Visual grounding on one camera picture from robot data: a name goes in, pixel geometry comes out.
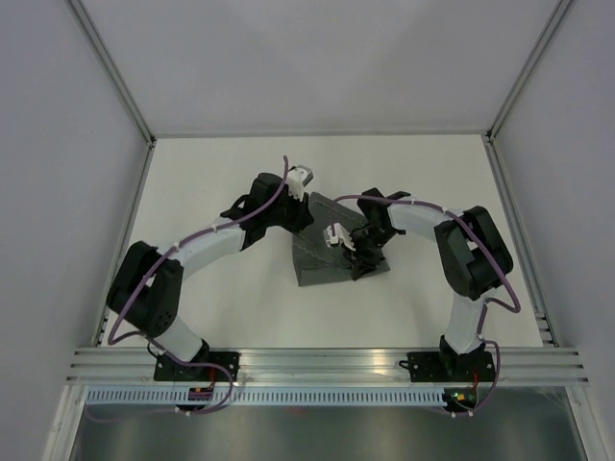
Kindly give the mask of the grey cloth napkin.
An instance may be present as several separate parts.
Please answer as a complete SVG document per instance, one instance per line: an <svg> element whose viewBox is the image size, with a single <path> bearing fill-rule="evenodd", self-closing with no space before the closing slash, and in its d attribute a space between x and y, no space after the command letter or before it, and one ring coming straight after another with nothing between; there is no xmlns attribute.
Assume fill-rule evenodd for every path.
<svg viewBox="0 0 615 461"><path fill-rule="evenodd" d="M388 225L392 237L396 235L388 216L388 205L381 203L382 194L377 188L364 191L357 199L354 211L319 193L309 196L309 209L314 223L292 237L292 261L298 285L301 287L351 281L351 261L344 247L329 248L323 231L333 223L340 223L349 233L365 224ZM385 255L372 277L390 270Z"/></svg>

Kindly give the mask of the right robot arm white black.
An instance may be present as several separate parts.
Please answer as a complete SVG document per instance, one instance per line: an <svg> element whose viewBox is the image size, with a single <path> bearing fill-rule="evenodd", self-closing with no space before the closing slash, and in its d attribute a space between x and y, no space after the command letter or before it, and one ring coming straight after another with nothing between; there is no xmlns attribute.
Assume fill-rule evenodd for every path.
<svg viewBox="0 0 615 461"><path fill-rule="evenodd" d="M350 277L375 273L384 262L383 247L396 235L413 233L436 244L443 274L453 290L451 317L437 352L410 352L400 361L414 382L492 382L497 365L481 339L494 291L510 286L510 251L488 210L474 206L454 213L397 192L363 192L357 206L365 224L344 233L342 248Z"/></svg>

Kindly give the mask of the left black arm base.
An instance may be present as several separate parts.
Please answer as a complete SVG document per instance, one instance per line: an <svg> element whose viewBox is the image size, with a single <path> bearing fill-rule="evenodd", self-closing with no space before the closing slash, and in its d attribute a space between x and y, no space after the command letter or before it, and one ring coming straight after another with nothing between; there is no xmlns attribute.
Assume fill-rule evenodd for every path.
<svg viewBox="0 0 615 461"><path fill-rule="evenodd" d="M240 369L239 352L213 351L196 363L208 366L182 365L168 354L157 358L153 379L158 382L235 382Z"/></svg>

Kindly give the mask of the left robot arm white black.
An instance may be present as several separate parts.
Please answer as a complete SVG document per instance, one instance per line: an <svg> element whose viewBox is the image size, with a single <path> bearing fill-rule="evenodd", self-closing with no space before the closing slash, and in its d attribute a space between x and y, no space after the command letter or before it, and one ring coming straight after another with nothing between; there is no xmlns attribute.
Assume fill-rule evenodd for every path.
<svg viewBox="0 0 615 461"><path fill-rule="evenodd" d="M305 166L292 167L281 177L260 173L249 192L207 228L166 246L132 244L106 298L106 307L117 315L108 343L125 338L116 333L126 321L137 335L170 355L187 379L204 377L209 344L179 316L183 283L216 260L248 249L270 228L297 234L311 225L306 186L312 179Z"/></svg>

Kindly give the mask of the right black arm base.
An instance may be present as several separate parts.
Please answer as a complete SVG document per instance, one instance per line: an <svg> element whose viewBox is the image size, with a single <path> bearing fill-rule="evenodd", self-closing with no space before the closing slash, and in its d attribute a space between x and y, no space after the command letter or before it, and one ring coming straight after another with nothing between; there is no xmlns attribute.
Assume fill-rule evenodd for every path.
<svg viewBox="0 0 615 461"><path fill-rule="evenodd" d="M496 365L490 352L474 351L457 355L444 352L409 352L398 366L409 373L410 381L474 383L493 382Z"/></svg>

